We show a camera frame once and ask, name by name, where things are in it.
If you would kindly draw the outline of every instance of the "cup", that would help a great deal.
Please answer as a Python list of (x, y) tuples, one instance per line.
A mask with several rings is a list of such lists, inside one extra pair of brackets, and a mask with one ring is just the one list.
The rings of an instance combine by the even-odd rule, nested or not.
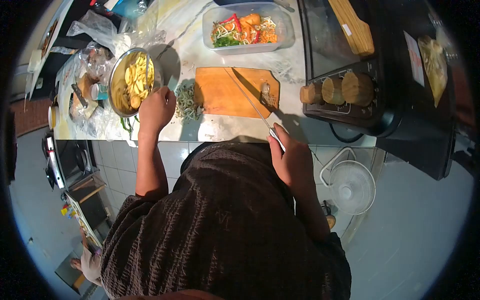
[(90, 87), (90, 96), (92, 100), (107, 100), (107, 86), (104, 84), (92, 84)]

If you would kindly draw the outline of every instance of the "bean sprouts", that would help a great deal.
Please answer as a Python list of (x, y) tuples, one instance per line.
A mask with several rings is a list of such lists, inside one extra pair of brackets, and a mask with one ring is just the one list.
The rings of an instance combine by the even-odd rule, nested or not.
[(182, 119), (182, 125), (185, 121), (188, 123), (190, 120), (198, 120), (203, 110), (193, 100), (193, 84), (179, 86), (175, 94), (177, 94), (176, 115)]

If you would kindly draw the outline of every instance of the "wooden spatula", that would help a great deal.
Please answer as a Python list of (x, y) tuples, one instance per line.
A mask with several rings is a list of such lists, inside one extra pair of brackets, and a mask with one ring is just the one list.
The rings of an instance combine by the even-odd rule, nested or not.
[(336, 18), (342, 26), (352, 52), (356, 55), (368, 56), (375, 52), (370, 27), (360, 20), (348, 0), (328, 0)]

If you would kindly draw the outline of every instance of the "plastic food container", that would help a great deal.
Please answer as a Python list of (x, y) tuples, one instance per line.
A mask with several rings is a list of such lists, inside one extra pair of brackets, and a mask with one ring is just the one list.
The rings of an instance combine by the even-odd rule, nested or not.
[[(276, 24), (275, 33), (277, 35), (276, 43), (238, 45), (214, 48), (210, 38), (213, 29), (213, 22), (221, 22), (231, 17), (234, 13), (238, 18), (244, 17), (251, 13), (257, 13), (261, 17), (271, 17)], [(240, 4), (230, 4), (209, 9), (202, 19), (202, 32), (205, 47), (209, 48), (220, 55), (248, 54), (259, 52), (274, 51), (282, 46), (287, 38), (287, 29), (285, 27), (285, 19), (280, 6), (272, 2), (247, 2)]]

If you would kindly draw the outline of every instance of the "white fan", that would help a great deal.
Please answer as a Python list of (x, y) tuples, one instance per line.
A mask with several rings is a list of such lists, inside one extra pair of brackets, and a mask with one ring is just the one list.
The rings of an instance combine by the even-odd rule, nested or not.
[(355, 160), (344, 160), (332, 168), (328, 184), (323, 179), (323, 172), (345, 151), (350, 151), (357, 159), (350, 147), (343, 148), (322, 168), (320, 179), (330, 190), (338, 209), (349, 215), (360, 215), (372, 206), (376, 190), (372, 173), (364, 165)]

